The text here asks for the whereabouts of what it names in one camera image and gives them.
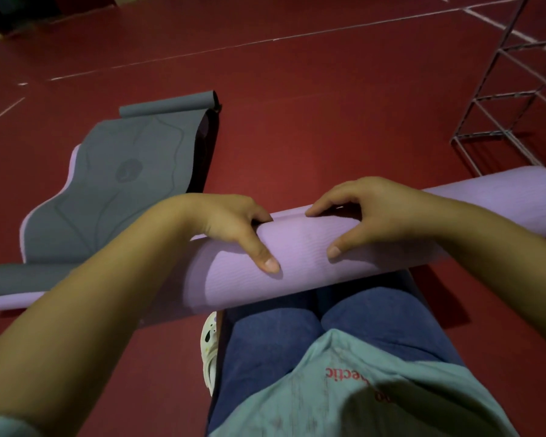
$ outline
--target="t-shirt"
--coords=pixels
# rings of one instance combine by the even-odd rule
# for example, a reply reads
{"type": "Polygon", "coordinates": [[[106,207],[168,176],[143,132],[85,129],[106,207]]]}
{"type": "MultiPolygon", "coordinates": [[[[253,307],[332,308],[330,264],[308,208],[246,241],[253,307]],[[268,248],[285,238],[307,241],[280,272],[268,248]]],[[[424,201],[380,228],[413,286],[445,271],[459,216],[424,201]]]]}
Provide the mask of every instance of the t-shirt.
{"type": "MultiPolygon", "coordinates": [[[[38,437],[0,417],[0,437],[38,437]]],[[[298,366],[253,394],[211,433],[219,436],[517,435],[469,370],[405,362],[347,333],[329,330],[298,366]]]]}

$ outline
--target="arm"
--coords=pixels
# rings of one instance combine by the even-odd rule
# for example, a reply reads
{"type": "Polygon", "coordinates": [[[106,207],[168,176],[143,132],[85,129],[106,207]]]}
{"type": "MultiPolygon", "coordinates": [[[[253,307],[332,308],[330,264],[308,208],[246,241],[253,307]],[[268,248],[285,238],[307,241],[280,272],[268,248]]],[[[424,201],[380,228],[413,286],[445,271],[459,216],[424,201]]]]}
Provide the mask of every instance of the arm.
{"type": "Polygon", "coordinates": [[[193,235],[239,242],[263,271],[279,270],[253,219],[272,220],[237,195],[181,195],[148,210],[0,336],[0,415],[75,434],[193,235]]]}
{"type": "Polygon", "coordinates": [[[546,338],[546,239],[476,205],[383,178],[338,185],[307,210],[358,203],[362,222],[328,247],[328,257],[370,242],[435,239],[475,278],[546,338]]]}

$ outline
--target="lap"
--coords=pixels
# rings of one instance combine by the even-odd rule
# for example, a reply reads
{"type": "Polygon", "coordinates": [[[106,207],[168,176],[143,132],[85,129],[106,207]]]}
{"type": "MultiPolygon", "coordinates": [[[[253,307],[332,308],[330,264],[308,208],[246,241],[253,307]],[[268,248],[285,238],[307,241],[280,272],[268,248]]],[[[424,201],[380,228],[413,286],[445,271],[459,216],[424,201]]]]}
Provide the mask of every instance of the lap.
{"type": "Polygon", "coordinates": [[[290,373],[332,328],[403,360],[463,364],[408,271],[229,309],[226,317],[233,326],[208,432],[245,399],[290,373]]]}

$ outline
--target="white floor line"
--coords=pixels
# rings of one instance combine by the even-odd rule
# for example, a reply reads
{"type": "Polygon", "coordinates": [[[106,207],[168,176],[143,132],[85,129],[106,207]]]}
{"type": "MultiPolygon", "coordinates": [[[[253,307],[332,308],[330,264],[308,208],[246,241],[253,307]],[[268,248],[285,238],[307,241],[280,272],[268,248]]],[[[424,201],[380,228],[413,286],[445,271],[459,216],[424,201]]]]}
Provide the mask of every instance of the white floor line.
{"type": "Polygon", "coordinates": [[[13,109],[17,104],[19,104],[20,102],[22,102],[22,101],[24,100],[24,98],[26,98],[26,97],[20,98],[18,101],[16,101],[16,102],[13,103],[13,104],[10,104],[6,109],[2,110],[2,111],[0,112],[0,117],[1,117],[2,115],[4,115],[5,113],[7,113],[8,110],[13,109]]]}
{"type": "MultiPolygon", "coordinates": [[[[466,14],[472,15],[473,17],[475,17],[477,19],[480,19],[481,21],[484,21],[484,22],[486,22],[488,24],[491,24],[492,26],[494,26],[494,27],[496,27],[498,29],[505,30],[505,28],[507,27],[505,24],[502,24],[502,23],[500,23],[498,21],[494,21],[491,18],[486,17],[485,15],[481,15],[480,13],[471,10],[471,8],[469,8],[469,7],[464,8],[463,12],[465,12],[466,14]]],[[[512,35],[517,36],[518,38],[521,38],[521,39],[523,39],[524,41],[526,41],[528,43],[537,43],[538,42],[538,40],[536,38],[532,38],[531,36],[527,36],[526,34],[520,32],[520,31],[517,31],[516,29],[512,30],[512,35]]]]}
{"type": "Polygon", "coordinates": [[[445,14],[445,13],[450,13],[450,12],[458,12],[458,11],[461,11],[461,10],[470,9],[472,7],[497,5],[497,4],[500,4],[500,3],[509,3],[509,2],[512,2],[512,1],[516,1],[516,0],[497,0],[497,1],[493,1],[493,2],[480,3],[478,5],[467,6],[466,8],[455,7],[455,8],[451,8],[451,9],[438,10],[438,11],[435,11],[435,12],[427,12],[427,13],[424,13],[424,14],[410,15],[408,17],[400,17],[400,18],[395,18],[395,19],[390,19],[390,20],[366,22],[366,23],[355,24],[355,25],[351,25],[351,26],[337,27],[337,28],[333,28],[333,29],[325,29],[325,30],[315,31],[315,32],[308,32],[306,34],[297,34],[297,35],[291,35],[291,36],[281,36],[281,37],[278,37],[278,38],[262,39],[262,40],[259,40],[259,41],[252,41],[252,42],[236,44],[236,45],[232,45],[232,46],[225,46],[225,47],[208,49],[208,50],[200,50],[199,52],[184,53],[182,55],[172,55],[172,56],[166,56],[166,57],[163,57],[163,58],[154,58],[154,59],[145,60],[145,61],[138,61],[136,63],[128,63],[128,64],[123,64],[123,65],[118,65],[118,66],[105,67],[103,69],[89,70],[87,72],[72,73],[70,75],[63,75],[63,76],[50,78],[47,81],[64,80],[66,78],[73,78],[73,77],[76,77],[76,76],[88,75],[88,74],[95,73],[95,72],[104,72],[106,70],[111,70],[111,69],[121,69],[123,67],[138,66],[138,65],[141,65],[141,64],[155,63],[155,62],[166,61],[166,60],[171,60],[171,59],[175,59],[175,58],[184,58],[186,56],[202,55],[203,53],[217,52],[219,50],[227,50],[227,49],[236,49],[236,48],[240,48],[240,47],[244,47],[244,46],[251,46],[251,45],[254,45],[254,44],[261,44],[261,43],[269,43],[269,42],[280,41],[280,40],[283,40],[283,39],[291,39],[291,38],[299,38],[299,37],[302,37],[302,36],[313,36],[313,35],[319,35],[319,34],[327,34],[329,32],[338,32],[338,31],[343,31],[343,30],[348,30],[348,29],[355,29],[355,28],[359,28],[359,27],[374,26],[374,25],[377,25],[377,24],[385,24],[385,23],[388,23],[388,22],[410,20],[410,19],[422,18],[422,17],[429,17],[431,15],[445,14]]]}

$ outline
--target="partially rolled yoga mat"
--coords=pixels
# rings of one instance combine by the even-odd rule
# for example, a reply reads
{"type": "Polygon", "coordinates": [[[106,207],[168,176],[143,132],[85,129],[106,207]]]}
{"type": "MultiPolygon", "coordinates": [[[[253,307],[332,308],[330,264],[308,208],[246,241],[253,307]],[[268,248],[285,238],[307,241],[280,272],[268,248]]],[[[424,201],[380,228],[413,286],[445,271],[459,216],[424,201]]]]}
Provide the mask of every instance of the partially rolled yoga mat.
{"type": "MultiPolygon", "coordinates": [[[[546,168],[521,167],[426,191],[488,208],[546,237],[546,168]]],[[[281,264],[277,275],[258,270],[235,244],[204,237],[192,240],[141,324],[427,264],[445,256],[432,241],[377,243],[346,252],[330,263],[327,246],[358,221],[338,216],[306,218],[306,208],[274,213],[274,221],[257,230],[281,264]]],[[[0,266],[0,309],[26,307],[76,265],[0,266]]]]}
{"type": "Polygon", "coordinates": [[[24,264],[0,265],[0,310],[24,308],[149,207],[202,192],[218,133],[214,91],[124,106],[71,155],[63,189],[20,227],[24,264]]]}

